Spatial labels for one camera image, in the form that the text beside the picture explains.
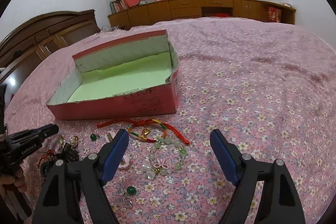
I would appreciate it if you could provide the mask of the left hand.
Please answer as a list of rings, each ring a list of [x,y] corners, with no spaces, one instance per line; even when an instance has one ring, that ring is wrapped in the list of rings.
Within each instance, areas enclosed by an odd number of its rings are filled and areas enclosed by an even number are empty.
[[[17,171],[14,175],[2,174],[0,176],[0,189],[1,189],[1,197],[6,197],[6,190],[4,185],[14,184],[15,187],[21,193],[25,193],[27,191],[27,184],[25,182],[24,172],[21,166],[18,166]]]

